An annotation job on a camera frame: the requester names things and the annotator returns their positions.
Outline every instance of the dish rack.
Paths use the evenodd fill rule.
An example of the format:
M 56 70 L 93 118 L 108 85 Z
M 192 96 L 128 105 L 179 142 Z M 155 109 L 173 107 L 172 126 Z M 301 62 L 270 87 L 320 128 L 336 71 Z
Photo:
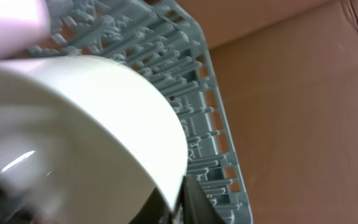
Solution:
M 195 175 L 226 223 L 251 224 L 246 188 L 197 22 L 173 0 L 48 0 L 47 4 L 51 38 L 29 47 L 25 57 L 98 55 L 144 76 L 181 121 L 188 142 L 188 174 Z

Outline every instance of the white bowl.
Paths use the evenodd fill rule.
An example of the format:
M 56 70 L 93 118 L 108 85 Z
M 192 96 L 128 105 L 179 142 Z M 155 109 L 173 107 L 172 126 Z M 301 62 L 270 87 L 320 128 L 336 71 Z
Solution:
M 99 57 L 0 62 L 0 185 L 45 219 L 128 223 L 157 187 L 173 211 L 187 145 L 166 99 Z

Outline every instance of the gray plastic dish rack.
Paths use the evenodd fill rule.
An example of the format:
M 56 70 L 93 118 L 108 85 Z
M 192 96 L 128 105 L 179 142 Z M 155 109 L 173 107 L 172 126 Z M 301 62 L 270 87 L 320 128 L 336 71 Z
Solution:
M 58 48 L 33 46 L 28 48 L 31 56 L 99 55 L 143 75 L 166 96 L 181 120 L 188 141 L 188 173 L 197 177 L 227 223 L 251 224 L 246 188 L 198 23 L 172 0 L 49 0 L 48 6 L 51 39 Z M 75 34 L 68 37 L 67 29 Z M 213 105 L 206 100 L 207 92 Z M 219 114 L 219 130 L 214 129 L 211 113 Z M 220 134 L 228 144 L 224 152 Z M 235 175 L 225 175 L 228 169 Z M 230 186 L 237 183 L 233 192 Z

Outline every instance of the white dish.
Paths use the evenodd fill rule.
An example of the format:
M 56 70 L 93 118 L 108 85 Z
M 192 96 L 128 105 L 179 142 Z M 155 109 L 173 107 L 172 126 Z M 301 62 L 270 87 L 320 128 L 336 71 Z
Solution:
M 128 223 L 157 186 L 178 200 L 186 137 L 166 99 L 99 57 L 0 62 L 0 183 L 39 215 Z

